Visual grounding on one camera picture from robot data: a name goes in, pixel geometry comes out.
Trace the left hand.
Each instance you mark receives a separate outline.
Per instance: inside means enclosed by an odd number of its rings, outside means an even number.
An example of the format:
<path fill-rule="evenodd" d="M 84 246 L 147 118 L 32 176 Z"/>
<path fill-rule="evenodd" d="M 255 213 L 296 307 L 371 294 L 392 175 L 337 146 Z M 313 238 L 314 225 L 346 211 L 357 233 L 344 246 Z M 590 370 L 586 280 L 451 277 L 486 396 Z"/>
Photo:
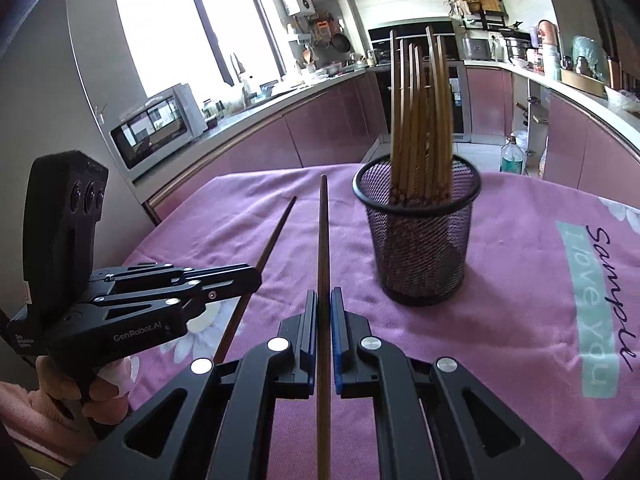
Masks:
<path fill-rule="evenodd" d="M 30 403 L 39 413 L 56 422 L 70 426 L 72 419 L 56 405 L 64 401 L 79 401 L 80 388 L 70 376 L 60 370 L 50 356 L 38 356 L 36 372 L 39 389 Z M 99 424 L 118 425 L 129 410 L 128 393 L 134 384 L 136 367 L 130 358 L 123 358 L 104 366 L 89 387 L 89 400 L 81 408 L 82 414 Z"/>

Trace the pink sleeve forearm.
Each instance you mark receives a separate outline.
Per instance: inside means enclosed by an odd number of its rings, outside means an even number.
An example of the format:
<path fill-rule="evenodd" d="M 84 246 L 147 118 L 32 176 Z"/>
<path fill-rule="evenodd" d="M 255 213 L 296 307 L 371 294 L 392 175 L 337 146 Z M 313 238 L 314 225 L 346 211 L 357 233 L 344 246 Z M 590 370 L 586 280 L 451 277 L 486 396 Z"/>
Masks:
<path fill-rule="evenodd" d="M 1 420 L 18 443 L 73 465 L 94 445 L 42 391 L 1 383 Z"/>

